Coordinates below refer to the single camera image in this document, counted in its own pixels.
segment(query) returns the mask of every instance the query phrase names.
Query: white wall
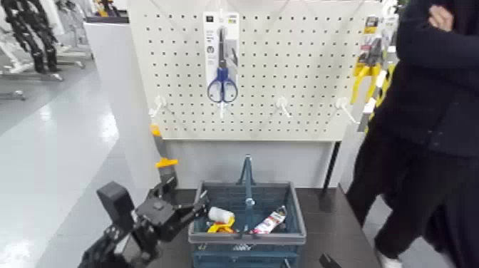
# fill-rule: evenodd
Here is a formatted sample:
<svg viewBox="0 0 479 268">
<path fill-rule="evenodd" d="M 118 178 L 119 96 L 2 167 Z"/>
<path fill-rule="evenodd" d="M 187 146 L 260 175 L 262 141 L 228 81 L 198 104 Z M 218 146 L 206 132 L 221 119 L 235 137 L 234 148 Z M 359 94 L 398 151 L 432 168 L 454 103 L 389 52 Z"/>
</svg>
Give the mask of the white wall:
<svg viewBox="0 0 479 268">
<path fill-rule="evenodd" d="M 126 10 L 127 9 L 127 0 L 113 0 L 113 4 L 116 6 L 118 10 Z"/>
<path fill-rule="evenodd" d="M 128 24 L 85 24 L 103 87 L 109 92 L 120 142 L 137 187 L 158 181 L 153 163 L 158 152 Z M 321 187 L 332 143 L 167 141 L 168 157 L 177 158 L 181 188 L 201 180 L 235 181 L 246 154 L 253 157 L 258 182 L 292 181 L 297 187 Z"/>
</svg>

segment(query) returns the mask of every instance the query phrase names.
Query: white cylinder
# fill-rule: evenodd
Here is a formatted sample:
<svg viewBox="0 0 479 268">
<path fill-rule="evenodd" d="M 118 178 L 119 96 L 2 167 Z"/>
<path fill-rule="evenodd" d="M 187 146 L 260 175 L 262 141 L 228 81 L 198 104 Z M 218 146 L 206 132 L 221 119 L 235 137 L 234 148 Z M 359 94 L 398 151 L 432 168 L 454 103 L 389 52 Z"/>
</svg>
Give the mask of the white cylinder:
<svg viewBox="0 0 479 268">
<path fill-rule="evenodd" d="M 228 223 L 231 217 L 235 217 L 235 214 L 227 210 L 222 210 L 218 207 L 211 207 L 210 211 L 208 212 L 208 217 L 213 222 Z"/>
</svg>

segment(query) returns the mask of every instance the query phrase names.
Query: pegboard hook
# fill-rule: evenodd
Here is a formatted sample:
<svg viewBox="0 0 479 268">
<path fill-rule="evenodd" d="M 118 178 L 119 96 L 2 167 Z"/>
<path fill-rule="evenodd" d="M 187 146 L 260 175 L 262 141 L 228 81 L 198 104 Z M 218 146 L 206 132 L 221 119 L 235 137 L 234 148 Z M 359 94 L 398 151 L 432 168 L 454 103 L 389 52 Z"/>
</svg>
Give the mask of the pegboard hook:
<svg viewBox="0 0 479 268">
<path fill-rule="evenodd" d="M 279 109 L 283 110 L 283 113 L 285 114 L 286 117 L 288 118 L 293 117 L 291 113 L 289 113 L 288 110 L 286 109 L 286 106 L 288 106 L 288 100 L 284 96 L 281 96 L 278 98 L 278 100 L 276 100 L 276 108 L 278 110 Z"/>
<path fill-rule="evenodd" d="M 155 109 L 150 108 L 150 110 L 148 111 L 148 114 L 150 115 L 151 118 L 155 118 L 158 112 L 161 110 L 161 108 L 166 107 L 168 103 L 166 102 L 166 99 L 164 97 L 158 95 L 155 98 L 155 105 L 156 105 Z"/>
<path fill-rule="evenodd" d="M 347 98 L 338 98 L 338 100 L 336 101 L 336 109 L 343 110 L 352 123 L 355 123 L 357 125 L 361 124 L 361 122 L 358 122 L 356 119 L 354 119 L 353 115 L 351 114 L 351 112 L 349 112 L 346 105 L 348 105 Z"/>
</svg>

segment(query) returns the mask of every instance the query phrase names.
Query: pegboard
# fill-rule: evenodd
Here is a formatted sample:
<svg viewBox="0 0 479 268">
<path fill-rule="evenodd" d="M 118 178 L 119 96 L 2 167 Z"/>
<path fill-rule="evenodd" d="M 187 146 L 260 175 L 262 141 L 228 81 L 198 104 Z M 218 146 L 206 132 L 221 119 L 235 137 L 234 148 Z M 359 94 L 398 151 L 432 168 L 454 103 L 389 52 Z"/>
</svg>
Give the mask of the pegboard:
<svg viewBox="0 0 479 268">
<path fill-rule="evenodd" d="M 224 1 L 240 14 L 239 97 L 224 118 L 206 96 L 204 11 L 217 1 L 130 2 L 129 14 L 149 108 L 167 139 L 341 140 L 348 123 L 336 109 L 350 98 L 352 71 L 377 1 Z M 288 118 L 276 107 L 284 96 Z"/>
</svg>

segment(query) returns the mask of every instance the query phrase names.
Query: scissors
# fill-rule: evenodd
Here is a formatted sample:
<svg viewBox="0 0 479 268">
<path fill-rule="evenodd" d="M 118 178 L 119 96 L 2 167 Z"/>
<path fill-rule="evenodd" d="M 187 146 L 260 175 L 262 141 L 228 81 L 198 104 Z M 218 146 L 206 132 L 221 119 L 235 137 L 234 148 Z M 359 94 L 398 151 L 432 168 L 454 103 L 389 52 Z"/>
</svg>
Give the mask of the scissors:
<svg viewBox="0 0 479 268">
<path fill-rule="evenodd" d="M 235 82 L 229 77 L 228 67 L 225 59 L 225 29 L 221 28 L 220 44 L 218 46 L 218 69 L 216 78 L 210 83 L 207 89 L 208 98 L 214 103 L 231 103 L 238 97 L 238 88 Z"/>
</svg>

